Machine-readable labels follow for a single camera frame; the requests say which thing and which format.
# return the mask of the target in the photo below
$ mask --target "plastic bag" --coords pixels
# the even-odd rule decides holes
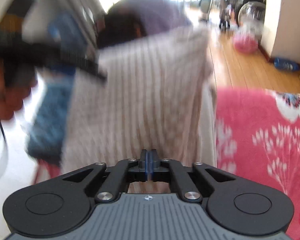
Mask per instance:
[[[243,26],[233,36],[234,48],[242,53],[253,53],[258,49],[258,40],[261,38],[263,24],[258,20],[247,17]]]

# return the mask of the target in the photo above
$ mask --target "floral blanket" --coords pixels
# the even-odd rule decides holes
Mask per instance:
[[[300,95],[218,88],[216,128],[218,168],[288,195],[300,239]]]

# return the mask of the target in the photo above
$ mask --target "white plant pattern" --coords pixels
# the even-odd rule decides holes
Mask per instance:
[[[274,178],[288,195],[300,163],[300,128],[272,126],[268,131],[260,129],[252,135],[255,146],[261,145],[268,159],[268,175]]]
[[[234,162],[234,154],[237,152],[237,142],[232,139],[232,129],[225,126],[223,120],[216,120],[216,128],[218,166],[224,171],[235,174],[237,166]]]

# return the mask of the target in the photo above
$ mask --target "beige striped fabric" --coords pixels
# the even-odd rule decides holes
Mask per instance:
[[[208,37],[206,29],[180,28],[105,49],[99,57],[105,85],[77,73],[62,172],[95,162],[113,166],[142,149],[188,166],[215,165],[214,109],[204,94]],[[136,183],[130,189],[163,190]]]

